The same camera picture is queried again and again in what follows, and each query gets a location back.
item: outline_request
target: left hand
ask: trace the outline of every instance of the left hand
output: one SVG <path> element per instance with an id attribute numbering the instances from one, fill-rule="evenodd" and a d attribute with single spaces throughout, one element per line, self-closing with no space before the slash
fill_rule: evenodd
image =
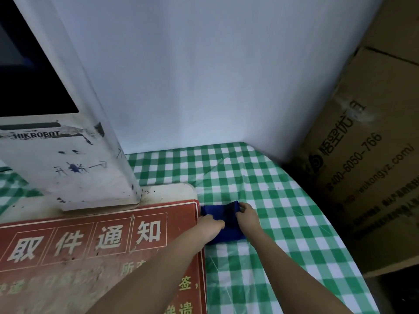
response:
<path id="1" fill-rule="evenodd" d="M 206 244 L 214 239 L 224 226 L 225 222 L 223 220 L 214 220 L 212 215 L 205 215 L 198 218 L 194 228 L 199 231 L 199 235 Z"/>

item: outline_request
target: green and white checkered tablecloth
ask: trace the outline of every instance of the green and white checkered tablecloth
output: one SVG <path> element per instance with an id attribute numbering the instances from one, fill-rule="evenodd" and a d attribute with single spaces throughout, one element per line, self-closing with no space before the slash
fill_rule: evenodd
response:
<path id="1" fill-rule="evenodd" d="M 225 143 L 127 158 L 140 185 L 190 183 L 201 205 L 248 202 L 275 242 L 349 309 L 378 313 L 358 267 L 317 205 L 283 169 L 251 146 Z M 13 171 L 0 173 L 0 212 L 21 197 L 39 194 L 27 187 Z M 282 313 L 248 242 L 206 247 L 205 253 L 209 314 Z"/>

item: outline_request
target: person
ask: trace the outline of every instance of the person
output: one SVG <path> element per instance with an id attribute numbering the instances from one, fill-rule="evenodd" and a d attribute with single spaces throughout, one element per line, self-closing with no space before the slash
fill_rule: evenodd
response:
<path id="1" fill-rule="evenodd" d="M 335 295 L 296 264 L 262 229 L 257 212 L 240 203 L 240 229 L 255 248 L 285 314 L 352 313 Z M 193 256 L 224 228 L 212 215 L 161 249 L 103 295 L 87 314 L 162 314 L 175 296 Z"/>

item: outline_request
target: sign with chinese characters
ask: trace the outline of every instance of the sign with chinese characters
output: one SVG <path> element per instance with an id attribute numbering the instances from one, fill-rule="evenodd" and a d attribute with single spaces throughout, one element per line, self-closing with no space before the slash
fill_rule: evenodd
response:
<path id="1" fill-rule="evenodd" d="M 0 225 L 0 308 L 5 313 L 85 313 L 199 215 L 196 200 L 130 211 Z M 166 313 L 206 314 L 203 253 L 192 260 Z"/>

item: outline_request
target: blue cloth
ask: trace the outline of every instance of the blue cloth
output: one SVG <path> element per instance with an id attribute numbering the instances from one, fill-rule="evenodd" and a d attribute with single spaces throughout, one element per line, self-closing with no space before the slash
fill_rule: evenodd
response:
<path id="1" fill-rule="evenodd" d="M 224 229 L 220 231 L 217 237 L 207 243 L 208 245 L 246 239 L 238 226 L 235 215 L 238 211 L 240 211 L 240 206 L 237 200 L 227 205 L 207 205 L 201 207 L 202 216 L 210 214 L 215 220 L 223 220 L 225 222 Z"/>

